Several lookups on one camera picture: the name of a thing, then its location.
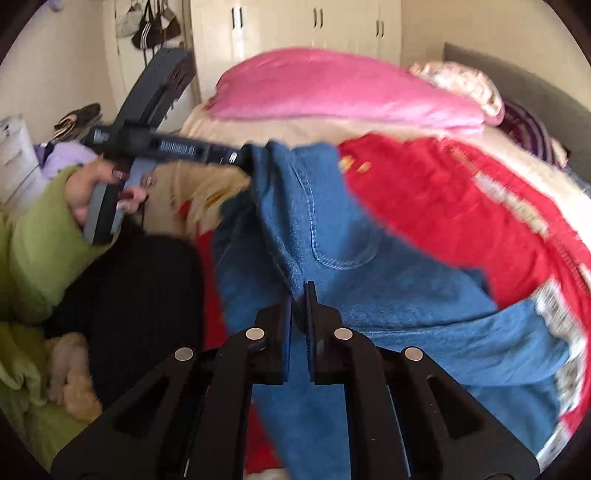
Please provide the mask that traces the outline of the green sleeve left forearm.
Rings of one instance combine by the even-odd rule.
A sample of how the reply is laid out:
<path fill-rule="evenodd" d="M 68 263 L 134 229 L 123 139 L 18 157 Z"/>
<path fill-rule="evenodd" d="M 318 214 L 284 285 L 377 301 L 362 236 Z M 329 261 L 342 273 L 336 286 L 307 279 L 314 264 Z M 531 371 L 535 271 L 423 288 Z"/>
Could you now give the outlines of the green sleeve left forearm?
<path fill-rule="evenodd" d="M 69 167 L 16 220 L 1 215 L 1 320 L 39 323 L 50 316 L 66 289 L 107 248 L 84 237 L 66 201 Z"/>

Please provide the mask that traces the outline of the left hand red nails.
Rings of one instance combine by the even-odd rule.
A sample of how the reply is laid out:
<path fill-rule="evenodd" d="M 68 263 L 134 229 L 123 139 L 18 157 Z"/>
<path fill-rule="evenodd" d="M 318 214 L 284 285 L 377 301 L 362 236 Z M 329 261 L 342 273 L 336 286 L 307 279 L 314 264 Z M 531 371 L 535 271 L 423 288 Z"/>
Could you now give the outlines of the left hand red nails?
<path fill-rule="evenodd" d="M 76 170 L 65 183 L 65 199 L 76 222 L 80 226 L 84 225 L 90 199 L 97 184 L 117 185 L 127 178 L 126 172 L 102 156 Z M 147 198 L 148 194 L 142 187 L 129 187 L 120 194 L 118 209 L 126 214 L 135 213 Z"/>

